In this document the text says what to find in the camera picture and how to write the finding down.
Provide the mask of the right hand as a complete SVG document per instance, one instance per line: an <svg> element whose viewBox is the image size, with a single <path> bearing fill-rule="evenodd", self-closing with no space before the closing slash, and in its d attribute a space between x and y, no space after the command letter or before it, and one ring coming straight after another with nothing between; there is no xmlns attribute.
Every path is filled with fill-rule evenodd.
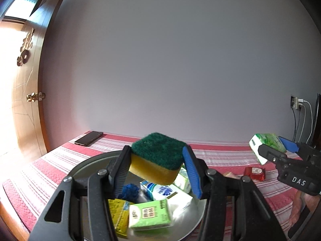
<svg viewBox="0 0 321 241"><path fill-rule="evenodd" d="M292 227L299 220L304 206L307 206L309 211L313 213L316 210L318 203L319 196L311 196L298 190L295 194L292 204L292 211L289 217L290 227Z"/></svg>

